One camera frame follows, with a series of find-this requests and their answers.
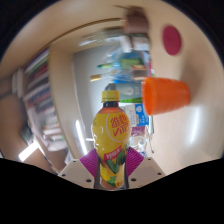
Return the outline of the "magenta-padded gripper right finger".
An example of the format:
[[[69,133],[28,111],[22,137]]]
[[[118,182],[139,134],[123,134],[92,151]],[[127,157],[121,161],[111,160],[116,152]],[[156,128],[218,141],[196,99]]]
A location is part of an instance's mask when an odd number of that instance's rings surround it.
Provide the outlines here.
[[[133,148],[129,148],[125,163],[125,187],[140,188],[165,176],[152,157],[143,157]]]

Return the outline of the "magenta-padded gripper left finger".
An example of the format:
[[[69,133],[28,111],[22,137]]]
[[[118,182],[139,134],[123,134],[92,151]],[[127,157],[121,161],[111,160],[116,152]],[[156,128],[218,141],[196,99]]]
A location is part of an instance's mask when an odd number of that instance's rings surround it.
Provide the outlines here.
[[[71,160],[59,176],[81,187],[97,189],[100,185],[100,174],[96,150],[92,149],[80,159]]]

